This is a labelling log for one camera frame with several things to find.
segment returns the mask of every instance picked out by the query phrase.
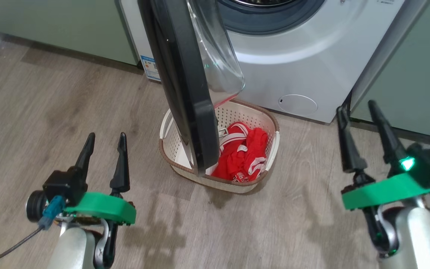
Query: red and white garment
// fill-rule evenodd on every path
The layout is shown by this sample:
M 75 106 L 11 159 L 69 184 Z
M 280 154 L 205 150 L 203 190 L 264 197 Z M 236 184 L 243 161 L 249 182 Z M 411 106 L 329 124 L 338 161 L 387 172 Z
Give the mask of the red and white garment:
M 220 158 L 212 176 L 236 182 L 256 179 L 265 167 L 268 135 L 263 129 L 251 130 L 237 122 L 228 128 L 220 141 Z

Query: beige plastic basket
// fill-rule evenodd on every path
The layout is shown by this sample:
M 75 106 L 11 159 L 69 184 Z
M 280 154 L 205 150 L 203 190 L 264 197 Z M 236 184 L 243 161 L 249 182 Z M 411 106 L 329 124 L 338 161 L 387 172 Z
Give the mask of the beige plastic basket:
M 268 134 L 266 165 L 256 180 L 252 182 L 232 182 L 209 175 L 204 175 L 203 177 L 194 175 L 170 109 L 165 114 L 160 128 L 159 150 L 174 171 L 181 176 L 205 186 L 244 194 L 256 187 L 268 175 L 268 171 L 273 165 L 280 142 L 278 122 L 266 109 L 240 101 L 230 101 L 222 104 L 215 109 L 215 114 L 218 119 L 219 130 L 229 127 L 230 124 L 236 121 L 242 121 L 251 129 L 260 127 Z

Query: green light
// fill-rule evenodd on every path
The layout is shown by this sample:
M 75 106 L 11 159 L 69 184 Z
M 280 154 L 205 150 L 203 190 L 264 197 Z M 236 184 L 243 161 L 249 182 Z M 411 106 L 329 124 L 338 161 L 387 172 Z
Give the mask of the green light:
M 399 161 L 404 168 L 404 170 L 409 171 L 414 165 L 414 158 L 413 157 L 407 157 L 405 159 L 402 159 Z

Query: open washing machine door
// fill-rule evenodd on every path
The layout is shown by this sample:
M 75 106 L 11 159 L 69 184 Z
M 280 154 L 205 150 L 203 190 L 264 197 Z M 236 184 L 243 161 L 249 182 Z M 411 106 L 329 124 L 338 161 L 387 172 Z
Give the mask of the open washing machine door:
M 216 0 L 138 0 L 150 48 L 193 170 L 218 161 L 215 109 L 244 87 Z

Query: basket handle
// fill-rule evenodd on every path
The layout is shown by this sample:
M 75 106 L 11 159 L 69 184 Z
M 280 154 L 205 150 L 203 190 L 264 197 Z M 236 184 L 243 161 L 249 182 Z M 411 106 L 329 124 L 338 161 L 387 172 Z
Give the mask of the basket handle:
M 271 146 L 270 154 L 267 165 L 265 167 L 265 171 L 270 170 L 273 162 L 275 161 L 276 154 L 278 152 L 278 146 L 280 145 L 280 132 L 276 131 L 275 138 L 273 138 L 273 145 Z
M 160 139 L 164 139 L 167 136 L 167 131 L 170 125 L 172 125 L 173 120 L 174 120 L 174 117 L 172 117 L 172 113 L 170 112 L 170 109 L 169 109 L 165 114 L 165 116 L 163 117 L 162 125 L 160 126 L 160 133 L 159 133 Z

